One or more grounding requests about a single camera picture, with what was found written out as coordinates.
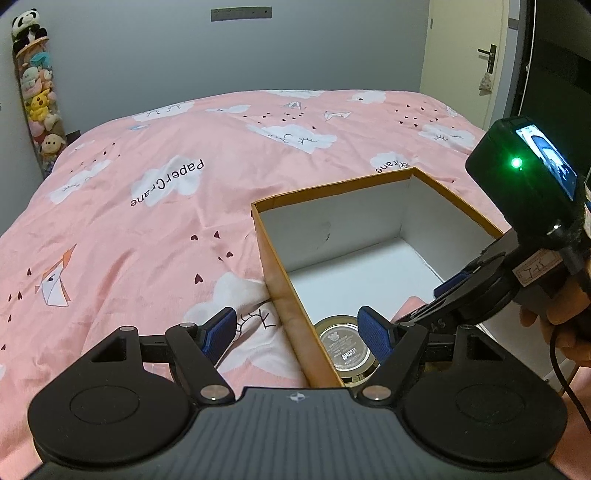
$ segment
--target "white cloud pattern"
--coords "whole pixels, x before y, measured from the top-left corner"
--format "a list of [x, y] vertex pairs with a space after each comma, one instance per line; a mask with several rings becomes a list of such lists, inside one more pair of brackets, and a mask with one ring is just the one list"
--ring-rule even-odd
[[383, 171], [402, 170], [409, 168], [410, 162], [407, 158], [396, 152], [379, 153], [372, 158], [369, 163], [375, 168], [375, 171], [382, 173]]
[[442, 125], [424, 125], [421, 137], [433, 140], [446, 148], [470, 152], [474, 148], [476, 138], [467, 130], [456, 130]]
[[161, 168], [151, 168], [131, 187], [131, 206], [145, 202], [153, 207], [172, 192], [192, 195], [199, 187], [203, 160], [176, 155]]
[[258, 280], [237, 277], [232, 272], [222, 275], [213, 288], [210, 301], [192, 306], [183, 320], [203, 325], [224, 307], [232, 307], [238, 316], [250, 313], [257, 305], [269, 300], [265, 283]]
[[269, 373], [302, 379], [264, 282], [227, 272], [213, 288], [212, 299], [191, 307], [183, 320], [203, 325], [224, 307], [236, 310], [239, 324], [236, 340], [243, 340], [235, 342], [217, 366], [221, 374], [249, 361]]
[[284, 127], [263, 127], [258, 128], [248, 125], [247, 128], [259, 135], [268, 137], [276, 142], [303, 150], [306, 153], [313, 153], [316, 148], [329, 148], [336, 142], [334, 135], [320, 135], [307, 130], [299, 125], [286, 125]]
[[147, 122], [148, 120], [154, 120], [156, 118], [163, 118], [165, 116], [175, 116], [181, 113], [187, 113], [195, 102], [180, 102], [173, 103], [172, 105], [163, 106], [162, 108], [156, 108], [149, 110], [148, 112], [140, 113], [134, 116], [136, 122]]
[[63, 202], [76, 190], [80, 190], [82, 186], [95, 177], [99, 172], [103, 171], [109, 166], [111, 160], [103, 160], [96, 162], [90, 170], [82, 170], [74, 175], [65, 185], [62, 185], [58, 189], [54, 190], [49, 194], [49, 199], [56, 205]]
[[450, 106], [446, 105], [445, 110], [449, 116], [458, 116], [458, 113]]
[[219, 113], [242, 113], [246, 112], [251, 106], [250, 105], [234, 105], [229, 108], [208, 108], [206, 112], [219, 112]]
[[364, 92], [358, 92], [351, 97], [349, 102], [361, 102], [361, 103], [384, 103], [386, 101], [386, 92], [379, 90], [366, 90]]
[[267, 90], [267, 93], [272, 93], [273, 95], [279, 95], [282, 97], [308, 99], [312, 97], [319, 97], [324, 93], [324, 90]]
[[75, 146], [70, 153], [68, 153], [68, 156], [72, 155], [75, 151], [80, 150], [81, 148], [84, 148], [87, 145], [90, 145], [91, 143], [94, 143], [94, 140], [90, 140], [89, 142], [85, 142], [85, 143], [81, 143], [80, 145]]

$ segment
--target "gray wall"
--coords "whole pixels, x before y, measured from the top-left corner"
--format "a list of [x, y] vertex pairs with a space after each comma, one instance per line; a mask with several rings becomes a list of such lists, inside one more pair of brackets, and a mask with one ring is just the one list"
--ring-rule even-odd
[[237, 90], [418, 90], [428, 4], [269, 0], [271, 20], [214, 23], [210, 9], [235, 5], [21, 0], [18, 10], [38, 7], [51, 38], [64, 126], [84, 132], [121, 116]]
[[27, 207], [40, 185], [41, 169], [35, 159], [14, 74], [10, 28], [14, 10], [0, 17], [0, 234]]

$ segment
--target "round tin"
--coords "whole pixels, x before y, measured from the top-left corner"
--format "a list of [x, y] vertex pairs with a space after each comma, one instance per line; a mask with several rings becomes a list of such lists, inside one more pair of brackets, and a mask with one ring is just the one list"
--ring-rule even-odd
[[363, 383], [378, 367], [359, 336], [355, 317], [335, 315], [319, 321], [314, 328], [345, 386]]

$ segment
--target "stuffed animal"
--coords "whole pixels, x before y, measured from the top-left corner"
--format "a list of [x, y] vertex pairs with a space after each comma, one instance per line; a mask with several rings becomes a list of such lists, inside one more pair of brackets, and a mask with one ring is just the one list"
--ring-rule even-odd
[[43, 122], [45, 117], [49, 115], [49, 104], [55, 101], [56, 94], [49, 90], [44, 90], [31, 100], [29, 106], [29, 117], [34, 122]]
[[53, 74], [51, 70], [39, 70], [39, 78], [41, 79], [43, 90], [49, 90], [53, 87], [53, 82], [51, 81]]
[[49, 70], [51, 68], [51, 59], [46, 51], [35, 53], [29, 63], [34, 67], [41, 67], [42, 69]]
[[43, 120], [43, 126], [45, 127], [45, 130], [47, 130], [48, 132], [50, 132], [53, 129], [53, 126], [57, 123], [57, 121], [60, 119], [60, 114], [59, 113], [49, 113], [46, 117], [45, 120]]
[[47, 30], [39, 26], [39, 13], [36, 8], [27, 10], [12, 20], [12, 50], [16, 55], [32, 41], [47, 36]]
[[62, 147], [66, 145], [66, 141], [56, 134], [49, 134], [41, 144], [41, 154], [44, 157], [51, 157], [57, 155]]
[[31, 131], [33, 138], [36, 139], [43, 135], [45, 127], [39, 122], [34, 122], [33, 120], [29, 119], [29, 130]]
[[39, 95], [43, 88], [43, 81], [39, 76], [39, 70], [36, 67], [30, 67], [22, 74], [21, 90], [22, 98], [29, 100], [35, 95]]

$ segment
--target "finger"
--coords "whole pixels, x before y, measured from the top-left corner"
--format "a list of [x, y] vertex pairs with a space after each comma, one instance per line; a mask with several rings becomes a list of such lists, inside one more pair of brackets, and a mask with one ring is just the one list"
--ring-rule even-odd
[[575, 362], [591, 361], [591, 342], [577, 338], [573, 347], [560, 349], [566, 358]]
[[564, 323], [589, 306], [589, 296], [581, 290], [574, 277], [564, 283], [546, 310], [548, 320], [554, 325]]
[[554, 331], [554, 325], [552, 325], [548, 320], [540, 317], [540, 330], [542, 331], [542, 336], [544, 337], [544, 341], [547, 344], [550, 344], [550, 337], [552, 337], [552, 332]]
[[[544, 341], [547, 344], [550, 344], [550, 338], [552, 337], [552, 332], [556, 327], [552, 325], [548, 320], [540, 318], [540, 329], [542, 330], [542, 336], [544, 337]], [[558, 332], [558, 337], [556, 337], [556, 347], [557, 348], [572, 348], [576, 345], [577, 342], [577, 335], [574, 327], [570, 325], [563, 325]]]
[[537, 318], [538, 316], [534, 312], [529, 311], [525, 307], [519, 309], [519, 321], [524, 327], [531, 327]]

